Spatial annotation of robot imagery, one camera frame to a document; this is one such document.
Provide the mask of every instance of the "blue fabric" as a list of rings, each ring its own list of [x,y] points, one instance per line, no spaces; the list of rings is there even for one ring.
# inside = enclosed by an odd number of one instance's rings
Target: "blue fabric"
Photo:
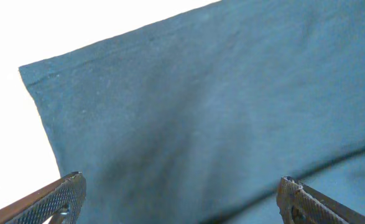
[[[79,223],[198,223],[365,146],[365,1],[223,1],[20,72]],[[361,161],[310,186],[365,215]]]

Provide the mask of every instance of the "textured metal jaw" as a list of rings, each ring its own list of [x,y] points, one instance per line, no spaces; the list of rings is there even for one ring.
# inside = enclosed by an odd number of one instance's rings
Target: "textured metal jaw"
[[[365,216],[291,177],[280,180],[276,202],[285,224],[365,224]]]
[[[72,172],[0,210],[0,223],[74,224],[86,195],[86,180]]]

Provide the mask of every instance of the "white background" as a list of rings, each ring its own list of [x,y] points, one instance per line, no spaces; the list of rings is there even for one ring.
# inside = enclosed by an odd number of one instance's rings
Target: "white background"
[[[0,208],[60,177],[18,67],[215,1],[0,1]]]

